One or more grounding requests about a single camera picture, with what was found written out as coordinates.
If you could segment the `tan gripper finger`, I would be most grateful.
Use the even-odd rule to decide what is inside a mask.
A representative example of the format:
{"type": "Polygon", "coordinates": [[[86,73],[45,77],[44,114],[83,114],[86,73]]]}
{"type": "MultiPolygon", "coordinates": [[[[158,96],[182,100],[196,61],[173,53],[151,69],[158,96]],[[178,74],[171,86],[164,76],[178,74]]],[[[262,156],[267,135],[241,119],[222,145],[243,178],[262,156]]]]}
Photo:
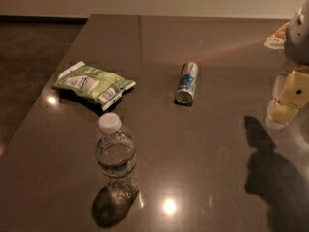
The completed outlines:
{"type": "Polygon", "coordinates": [[[288,28],[289,28],[289,22],[285,23],[276,32],[274,32],[272,35],[267,37],[264,41],[264,47],[274,49],[274,50],[284,49],[288,28]]]}
{"type": "Polygon", "coordinates": [[[281,72],[275,80],[265,124],[273,130],[287,126],[309,102],[309,67],[297,66],[281,72]]]}

